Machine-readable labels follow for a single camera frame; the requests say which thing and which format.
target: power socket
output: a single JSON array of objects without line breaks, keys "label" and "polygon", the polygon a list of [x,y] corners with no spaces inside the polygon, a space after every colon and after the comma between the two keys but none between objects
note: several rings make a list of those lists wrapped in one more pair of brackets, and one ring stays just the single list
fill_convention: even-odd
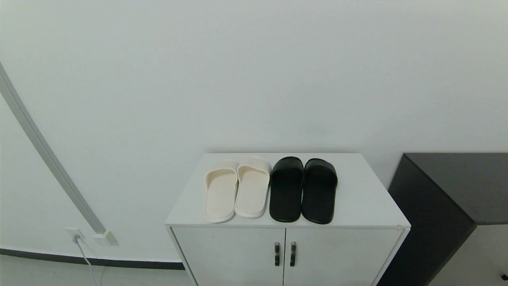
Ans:
[{"label": "power socket", "polygon": [[118,241],[116,241],[110,231],[106,231],[101,235],[94,235],[93,240],[95,240],[95,242],[99,245],[118,245]]},{"label": "power socket", "polygon": [[81,231],[75,227],[66,227],[65,231],[74,239],[74,235],[79,235],[79,239],[85,239],[85,236],[81,233]]}]

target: black slipper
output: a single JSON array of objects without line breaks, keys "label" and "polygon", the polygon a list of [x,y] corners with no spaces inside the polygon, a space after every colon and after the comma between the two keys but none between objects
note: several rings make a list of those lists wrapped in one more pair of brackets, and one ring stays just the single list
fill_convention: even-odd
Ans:
[{"label": "black slipper", "polygon": [[302,161],[297,157],[280,159],[272,169],[270,182],[270,215],[281,222],[296,221],[302,205]]},{"label": "black slipper", "polygon": [[332,164],[310,159],[305,164],[302,214],[309,221],[327,224],[333,219],[337,173]]}]

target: white slipper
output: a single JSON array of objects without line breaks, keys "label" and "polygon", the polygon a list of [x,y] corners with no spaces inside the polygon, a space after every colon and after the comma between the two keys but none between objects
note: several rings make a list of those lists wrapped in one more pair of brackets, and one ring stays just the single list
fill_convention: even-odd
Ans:
[{"label": "white slipper", "polygon": [[224,160],[206,174],[206,221],[223,222],[235,214],[238,188],[237,168],[238,163],[235,160]]},{"label": "white slipper", "polygon": [[235,212],[243,217],[260,217],[265,211],[266,193],[272,167],[265,159],[253,156],[238,166],[238,194]]}]

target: cabinet door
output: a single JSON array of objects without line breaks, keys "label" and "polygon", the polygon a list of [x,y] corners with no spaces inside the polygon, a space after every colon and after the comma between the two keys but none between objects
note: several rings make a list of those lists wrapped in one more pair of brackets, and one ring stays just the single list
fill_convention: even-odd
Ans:
[{"label": "cabinet door", "polygon": [[[402,230],[286,231],[284,286],[371,286]],[[291,266],[291,244],[296,245]]]},{"label": "cabinet door", "polygon": [[[172,229],[198,286],[282,286],[285,229]],[[275,243],[280,244],[279,266]]]}]

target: black baseboard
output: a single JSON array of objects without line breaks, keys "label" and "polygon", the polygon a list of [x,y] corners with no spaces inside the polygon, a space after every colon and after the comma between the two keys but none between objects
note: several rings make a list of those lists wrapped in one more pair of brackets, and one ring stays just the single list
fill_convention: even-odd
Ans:
[{"label": "black baseboard", "polygon": [[[74,264],[86,264],[82,257],[55,255],[45,253],[35,253],[20,250],[11,250],[0,248],[0,254],[15,256],[20,258],[29,258],[37,260],[46,260],[54,262],[65,262]],[[124,267],[124,268],[145,268],[145,269],[169,269],[169,270],[185,270],[182,262],[153,262],[153,261],[128,261],[128,260],[109,260],[88,258],[90,263],[95,266]]]}]

